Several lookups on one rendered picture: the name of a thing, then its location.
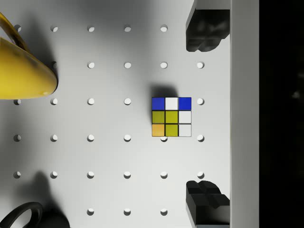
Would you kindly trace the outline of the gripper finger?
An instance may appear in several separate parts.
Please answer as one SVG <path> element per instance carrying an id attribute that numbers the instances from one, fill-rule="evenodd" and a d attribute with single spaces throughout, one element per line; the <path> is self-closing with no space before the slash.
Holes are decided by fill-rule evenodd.
<path id="1" fill-rule="evenodd" d="M 186 50 L 214 50 L 230 34 L 230 10 L 195 9 L 186 29 Z"/>
<path id="2" fill-rule="evenodd" d="M 193 226 L 230 225 L 230 200 L 210 181 L 188 181 L 186 204 Z"/>

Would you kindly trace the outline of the yellow mug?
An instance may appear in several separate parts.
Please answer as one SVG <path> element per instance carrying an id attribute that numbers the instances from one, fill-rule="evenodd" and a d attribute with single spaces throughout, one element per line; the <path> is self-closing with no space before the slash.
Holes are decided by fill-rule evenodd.
<path id="1" fill-rule="evenodd" d="M 0 37 L 0 99 L 32 99 L 55 92 L 54 72 L 30 52 L 9 20 L 0 13 L 0 28 L 10 41 Z"/>

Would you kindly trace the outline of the black mug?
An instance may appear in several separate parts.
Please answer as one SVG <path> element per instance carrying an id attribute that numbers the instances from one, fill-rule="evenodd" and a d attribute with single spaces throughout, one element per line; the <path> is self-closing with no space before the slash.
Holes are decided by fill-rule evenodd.
<path id="1" fill-rule="evenodd" d="M 71 228 L 65 215 L 56 211 L 45 212 L 38 202 L 24 203 L 15 208 L 0 222 L 0 228 L 11 228 L 18 217 L 27 210 L 31 210 L 31 217 L 23 228 Z"/>

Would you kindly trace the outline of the puzzle cube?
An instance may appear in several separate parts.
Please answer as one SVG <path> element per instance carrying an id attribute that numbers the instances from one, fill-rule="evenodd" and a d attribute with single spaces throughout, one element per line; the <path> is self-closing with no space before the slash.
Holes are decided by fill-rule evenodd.
<path id="1" fill-rule="evenodd" d="M 152 98 L 153 137 L 191 137 L 191 97 Z"/>

